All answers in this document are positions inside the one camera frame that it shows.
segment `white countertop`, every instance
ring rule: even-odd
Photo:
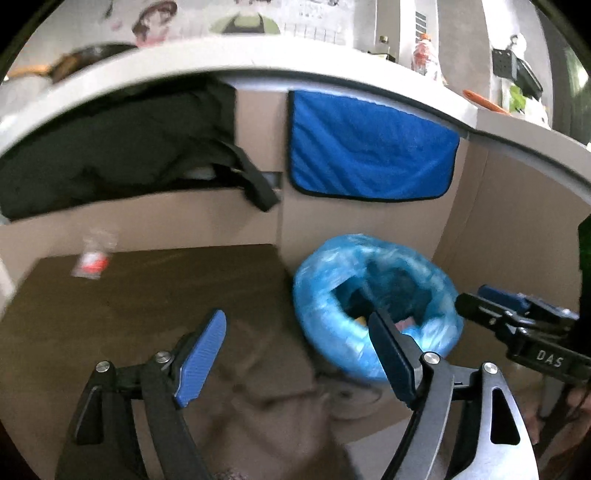
[[[0,124],[0,155],[46,122],[123,87],[200,72],[254,70],[344,84],[435,113],[470,134],[539,154],[591,183],[591,152],[571,138],[527,121],[476,107],[411,70],[327,43],[274,35],[232,35],[170,42],[103,61],[49,88]]]

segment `trash can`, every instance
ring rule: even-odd
[[[368,381],[387,381],[369,340],[369,314],[384,309],[423,351],[446,356],[463,328],[456,297],[449,277],[417,251],[367,235],[328,240],[294,280],[308,340],[345,373]]]

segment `blue cloth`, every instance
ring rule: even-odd
[[[460,137],[435,122],[355,98],[290,92],[290,179],[303,193],[360,200],[437,198]]]

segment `pan handle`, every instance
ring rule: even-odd
[[[48,77],[51,73],[51,65],[29,65],[28,67],[20,67],[10,70],[7,73],[8,80],[25,77],[27,75],[39,75],[41,77]]]

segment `plastic bottle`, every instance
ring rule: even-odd
[[[413,70],[431,80],[443,83],[437,50],[431,43],[431,37],[426,33],[421,34],[421,40],[414,49]]]

